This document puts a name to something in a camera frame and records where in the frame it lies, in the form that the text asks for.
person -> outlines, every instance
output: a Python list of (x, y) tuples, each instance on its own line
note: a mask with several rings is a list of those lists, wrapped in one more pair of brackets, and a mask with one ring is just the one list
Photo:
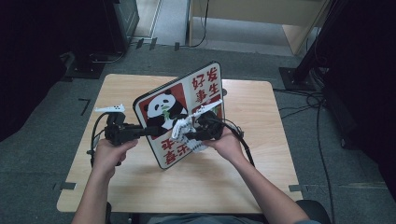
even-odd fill
[[(282, 190), (273, 185), (245, 158), (240, 142), (230, 129), (224, 128), (219, 140), (207, 140), (204, 144), (213, 147), (222, 158), (229, 161), (242, 176), (263, 215), (269, 223), (318, 223), (311, 221), (305, 211)], [(108, 184), (115, 174), (115, 166), (119, 161), (124, 161), (126, 152), (137, 145), (137, 140), (114, 147), (106, 139), (99, 141), (96, 148), (92, 172), (82, 195), (78, 210), (72, 223), (105, 223)], [(188, 221), (180, 221), (179, 217), (165, 218), (160, 223), (209, 223), (208, 220), (216, 216), (193, 215), (188, 216)], [(235, 223), (257, 223), (238, 220)]]

forearm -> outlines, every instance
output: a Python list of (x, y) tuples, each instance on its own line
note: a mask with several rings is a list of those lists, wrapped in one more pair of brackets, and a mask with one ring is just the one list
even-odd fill
[(73, 224), (106, 222), (108, 183), (109, 179), (104, 176), (91, 173), (73, 218)]
[(232, 164), (244, 179), (269, 223), (295, 223), (309, 219), (297, 203), (247, 160), (234, 161)]

wooden table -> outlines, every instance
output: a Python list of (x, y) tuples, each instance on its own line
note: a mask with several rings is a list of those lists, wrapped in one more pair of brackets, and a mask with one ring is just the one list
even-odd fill
[[(136, 97), (174, 79), (132, 75), (108, 75), (94, 107), (124, 104), (125, 122), (138, 123), (132, 104)], [(226, 119), (243, 131), (257, 169), (293, 200), (301, 200), (288, 142), (277, 110), (271, 84), (264, 81), (222, 80)], [(78, 208), (91, 171), (92, 127), (100, 113), (92, 112), (57, 207), (63, 212)], [(106, 119), (98, 129), (105, 127)], [(260, 213), (248, 187), (229, 162), (213, 148), (191, 153), (167, 170), (155, 160), (145, 137), (128, 152), (111, 179), (108, 201), (113, 212), (131, 213)]]
[[(205, 17), (207, 0), (191, 0), (190, 44), (192, 43), (193, 17)], [(326, 19), (331, 0), (212, 0), (208, 18), (232, 21), (256, 21), (282, 24), (293, 54), (315, 26)]]

red chinese characters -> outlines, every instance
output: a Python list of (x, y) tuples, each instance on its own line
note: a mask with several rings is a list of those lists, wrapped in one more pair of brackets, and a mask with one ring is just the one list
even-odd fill
[(194, 87), (194, 90), (196, 90), (198, 87), (204, 86), (204, 77), (204, 74), (201, 74), (192, 79), (192, 86)]
[(219, 83), (216, 81), (218, 80), (218, 68), (217, 67), (212, 67), (206, 72), (206, 77), (204, 74), (200, 74), (192, 79), (192, 86), (195, 91), (196, 95), (196, 103), (201, 104), (202, 102), (205, 102), (206, 97), (212, 97), (216, 93), (219, 92)]
[(209, 82), (213, 82), (218, 79), (218, 69), (216, 67), (212, 67), (210, 71), (206, 72), (206, 74)]
[(170, 139), (166, 139), (161, 141), (161, 144), (163, 144), (163, 150), (166, 150), (166, 149), (172, 149), (172, 145), (174, 145), (175, 142), (173, 142)]
[(161, 141), (163, 150), (166, 150), (166, 154), (164, 155), (164, 157), (165, 163), (167, 165), (177, 161), (178, 157), (184, 156), (189, 150), (186, 145), (172, 148), (175, 143), (176, 142), (172, 141), (171, 139), (165, 139)]
[(207, 94), (205, 93), (204, 90), (199, 90), (197, 93), (197, 100), (195, 102), (197, 103), (202, 103), (204, 101), (204, 99), (206, 98)]
[(179, 156), (182, 156), (182, 155), (184, 155), (184, 154), (186, 154), (187, 153), (187, 146), (186, 145), (181, 145), (181, 146), (179, 146), (179, 147), (177, 147), (177, 153), (178, 153), (178, 155)]
[(175, 153), (174, 153), (174, 151), (168, 151), (166, 154), (165, 154), (165, 159), (166, 159), (166, 164), (167, 165), (169, 165), (170, 163), (172, 163), (172, 162), (174, 162), (174, 161), (176, 161), (176, 155), (175, 155)]

panda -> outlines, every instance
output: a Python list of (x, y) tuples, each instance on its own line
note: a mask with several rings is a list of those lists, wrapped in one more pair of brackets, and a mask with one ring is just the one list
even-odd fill
[(187, 109), (176, 100), (171, 90), (166, 90), (165, 93), (154, 97), (148, 105), (144, 106), (144, 109), (148, 113), (148, 127), (159, 127), (159, 135), (173, 128), (175, 118), (180, 117), (180, 115), (185, 115), (184, 117), (188, 115)]

